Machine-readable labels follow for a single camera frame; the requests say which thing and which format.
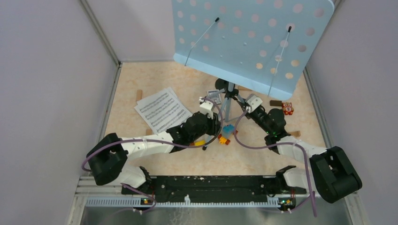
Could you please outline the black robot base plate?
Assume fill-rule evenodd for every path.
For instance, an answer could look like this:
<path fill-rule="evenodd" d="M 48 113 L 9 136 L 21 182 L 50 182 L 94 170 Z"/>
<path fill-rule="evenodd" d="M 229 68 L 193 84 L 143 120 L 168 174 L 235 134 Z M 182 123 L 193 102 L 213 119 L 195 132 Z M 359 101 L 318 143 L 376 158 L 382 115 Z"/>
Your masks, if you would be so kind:
<path fill-rule="evenodd" d="M 261 203 L 276 195 L 306 194 L 276 176 L 157 176 L 138 188 L 159 203 Z"/>

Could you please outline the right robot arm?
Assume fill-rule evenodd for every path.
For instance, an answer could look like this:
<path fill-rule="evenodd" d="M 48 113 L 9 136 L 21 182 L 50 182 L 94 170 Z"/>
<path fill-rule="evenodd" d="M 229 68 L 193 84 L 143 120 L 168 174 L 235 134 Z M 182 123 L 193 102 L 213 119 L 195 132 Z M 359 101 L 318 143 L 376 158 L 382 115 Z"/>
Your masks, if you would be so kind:
<path fill-rule="evenodd" d="M 237 103 L 243 116 L 252 119 L 267 133 L 266 148 L 289 156 L 305 165 L 303 170 L 296 167 L 282 173 L 275 180 L 275 187 L 281 193 L 288 193 L 294 187 L 317 192 L 323 200 L 334 203 L 363 187 L 345 151 L 338 146 L 318 147 L 297 139 L 285 130 L 284 108 L 272 108 L 269 112 L 262 106 L 262 100 L 251 94 Z"/>

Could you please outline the light blue music stand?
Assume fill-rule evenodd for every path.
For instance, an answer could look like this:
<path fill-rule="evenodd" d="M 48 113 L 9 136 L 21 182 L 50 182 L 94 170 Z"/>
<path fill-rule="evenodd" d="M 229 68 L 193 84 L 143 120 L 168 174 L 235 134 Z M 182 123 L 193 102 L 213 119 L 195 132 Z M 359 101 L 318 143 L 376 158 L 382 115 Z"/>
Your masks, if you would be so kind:
<path fill-rule="evenodd" d="M 335 9 L 331 0 L 174 0 L 173 59 L 288 100 Z"/>

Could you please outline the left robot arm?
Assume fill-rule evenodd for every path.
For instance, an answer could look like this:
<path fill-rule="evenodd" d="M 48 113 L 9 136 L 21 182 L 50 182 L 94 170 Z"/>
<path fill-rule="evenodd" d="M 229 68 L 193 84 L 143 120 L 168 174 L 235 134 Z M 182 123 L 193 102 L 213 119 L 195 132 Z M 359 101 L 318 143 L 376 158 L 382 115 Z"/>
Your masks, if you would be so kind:
<path fill-rule="evenodd" d="M 201 136 L 218 136 L 222 117 L 194 113 L 186 122 L 157 134 L 135 138 L 122 138 L 116 133 L 103 137 L 86 155 L 82 169 L 91 172 L 96 185 L 113 181 L 133 187 L 138 193 L 149 191 L 151 178 L 142 166 L 128 162 L 153 154 L 175 153 L 193 149 L 193 143 Z"/>

